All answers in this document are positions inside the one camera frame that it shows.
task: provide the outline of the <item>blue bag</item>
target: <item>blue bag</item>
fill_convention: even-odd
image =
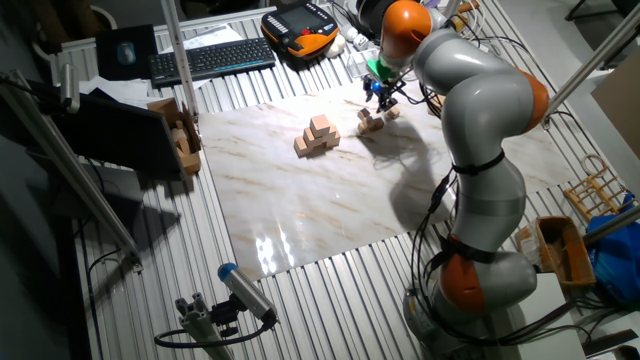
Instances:
[[[595,216],[587,232],[617,215]],[[640,302],[640,224],[608,235],[588,249],[589,260],[598,283],[620,304]]]

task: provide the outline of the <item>wooden block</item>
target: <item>wooden block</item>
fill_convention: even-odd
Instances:
[[[193,175],[200,171],[200,157],[198,153],[185,155],[180,158],[187,175]]]
[[[311,131],[310,128],[305,128],[304,129],[304,134],[303,134],[302,138],[304,139],[304,142],[307,144],[308,148],[313,149],[314,147],[322,145],[322,138],[323,137],[322,136],[320,136],[320,137],[313,136],[313,132]]]
[[[318,138],[329,133],[331,123],[325,115],[318,115],[311,118],[309,127],[311,128],[313,137]]]
[[[171,129],[171,137],[173,138],[173,142],[176,143],[176,145],[178,144],[178,141],[180,141],[180,139],[187,140],[187,134],[184,132],[184,129]]]
[[[395,120],[400,116],[400,110],[398,110],[397,106],[394,106],[387,111],[386,115],[388,120]]]
[[[369,128],[365,124],[360,123],[358,124],[358,132],[360,135],[364,135],[369,132]]]
[[[360,119],[360,120],[362,120],[362,123],[366,127],[369,127],[369,126],[373,125],[373,117],[372,116],[367,116],[366,118],[363,118],[363,119]]]
[[[328,139],[324,144],[327,147],[327,149],[331,149],[334,146],[338,146],[340,145],[340,133],[338,132],[338,129],[335,128],[335,126],[331,126],[335,131],[330,132],[329,134],[334,134],[333,138]]]
[[[313,148],[307,147],[307,144],[304,142],[302,136],[298,136],[294,140],[293,148],[296,150],[296,154],[298,154],[298,157],[307,156],[313,150]]]
[[[384,120],[380,118],[373,119],[373,123],[369,125],[370,131],[378,131],[384,127]]]
[[[358,118],[362,121],[364,121],[364,119],[369,116],[371,116],[371,113],[369,112],[369,110],[367,110],[367,108],[362,108],[360,109],[360,111],[358,111]]]
[[[180,150],[182,150],[182,152],[187,155],[187,154],[191,154],[191,148],[189,147],[189,142],[187,141],[187,139],[180,139],[178,141],[178,147],[180,148]]]
[[[329,128],[329,133],[325,136],[322,137],[322,142],[326,143],[329,140],[333,140],[335,139],[336,135],[338,135],[338,129],[336,128],[335,125],[331,124],[331,127]]]

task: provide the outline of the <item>metal grating table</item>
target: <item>metal grating table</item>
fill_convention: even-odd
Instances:
[[[216,24],[229,23],[243,37],[261,36],[260,18],[271,9],[189,21],[182,24],[183,34],[188,38]],[[487,19],[479,36],[507,36],[524,43],[495,0],[485,0],[483,9]],[[159,50],[170,46],[166,27],[155,30]],[[505,59],[540,79],[551,95],[555,93],[555,84],[550,83],[534,56],[509,43],[494,44]],[[198,106],[202,112],[213,113],[349,84],[352,80],[345,65],[352,51],[348,47],[339,58],[312,62],[299,72],[278,63],[272,69],[213,79],[196,91]],[[58,82],[57,69],[64,63],[75,65],[81,80],[97,75],[93,39],[65,44],[63,52],[52,56],[54,83]],[[184,99],[182,86],[153,90],[153,95]],[[560,110],[571,112],[566,106]],[[575,176],[584,178],[581,158],[588,153],[601,154],[591,136],[579,122],[561,115],[554,115],[548,133]],[[174,300],[201,292],[212,305],[229,296],[216,273],[220,264],[234,262],[234,254],[204,152],[201,158],[203,168],[192,183],[179,186],[154,183],[155,187],[146,191],[142,221],[133,229],[144,271],[132,272],[121,255],[114,255],[110,257],[113,260],[97,265],[90,274],[97,323],[92,318],[83,264],[114,250],[115,244],[96,224],[87,226],[76,239],[94,359],[207,358],[201,350],[170,350],[153,343],[155,334],[179,328]],[[537,216],[564,214],[583,231],[586,223],[562,195],[562,190],[570,186],[559,184],[528,196],[520,226]],[[173,223],[167,212],[180,214],[177,222]],[[445,233],[448,225],[437,224],[430,231],[433,235]],[[514,249],[513,239],[506,241],[504,248]],[[424,259],[437,250],[436,245],[431,246]],[[402,234],[258,281],[259,288],[275,303],[281,324],[257,339],[233,345],[235,357],[304,360],[429,357],[402,316],[410,256],[409,235]],[[245,314],[241,314],[238,325],[241,334],[252,333],[258,327]],[[186,341],[186,337],[181,336],[180,340]]]

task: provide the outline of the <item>cardboard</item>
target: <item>cardboard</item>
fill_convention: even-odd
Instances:
[[[611,124],[640,158],[640,49],[627,57],[591,93]]]
[[[578,228],[565,216],[538,217],[516,234],[518,251],[542,272],[553,272],[562,287],[596,283]]]
[[[178,108],[176,99],[164,99],[147,104],[147,108],[153,112],[164,115],[164,119],[167,122],[170,130],[177,129],[178,123],[182,122],[182,127],[187,136],[188,148],[190,153],[184,149],[186,146],[182,145],[178,149],[182,166],[184,167],[187,175],[193,175],[200,171],[200,157],[198,151],[202,149],[200,144],[200,137],[196,133],[195,125],[189,116],[189,112],[184,104],[182,104],[182,111]]]

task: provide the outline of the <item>wall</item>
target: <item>wall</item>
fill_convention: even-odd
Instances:
[[[23,3],[3,0],[0,72],[17,68],[42,81],[25,41],[28,27]],[[15,121],[0,107],[0,133]],[[71,358],[57,246],[48,223],[47,173],[24,147],[2,135],[0,169],[0,358]]]

